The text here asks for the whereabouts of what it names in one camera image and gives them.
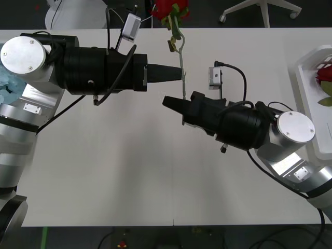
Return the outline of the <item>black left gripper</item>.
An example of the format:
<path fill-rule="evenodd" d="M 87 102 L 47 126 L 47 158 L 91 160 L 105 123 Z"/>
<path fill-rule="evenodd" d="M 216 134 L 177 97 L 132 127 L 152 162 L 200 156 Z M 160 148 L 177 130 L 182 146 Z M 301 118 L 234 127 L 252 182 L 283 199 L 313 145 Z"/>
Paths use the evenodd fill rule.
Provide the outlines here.
<path fill-rule="evenodd" d="M 127 55 L 121 54 L 111 48 L 106 58 L 107 76 L 105 79 L 107 80 L 106 90 L 108 90 L 123 68 L 127 60 Z M 113 90 L 113 93 L 118 93 L 123 90 L 147 91 L 147 83 L 144 83 L 144 67 L 146 66 L 148 83 L 177 81 L 182 79 L 181 68 L 159 64 L 147 65 L 147 55 L 135 53 L 120 79 L 120 82 Z"/>

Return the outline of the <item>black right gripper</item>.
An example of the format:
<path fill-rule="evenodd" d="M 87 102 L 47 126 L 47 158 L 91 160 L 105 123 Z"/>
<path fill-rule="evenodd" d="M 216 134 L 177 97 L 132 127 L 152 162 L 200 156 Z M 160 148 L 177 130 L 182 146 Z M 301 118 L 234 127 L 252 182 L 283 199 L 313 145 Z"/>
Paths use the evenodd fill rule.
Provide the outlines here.
<path fill-rule="evenodd" d="M 194 91 L 190 100 L 165 96 L 162 105 L 182 114 L 185 124 L 200 128 L 207 135 L 214 136 L 220 123 L 218 113 L 226 107 L 226 102 L 225 98 L 210 99 L 203 93 Z"/>

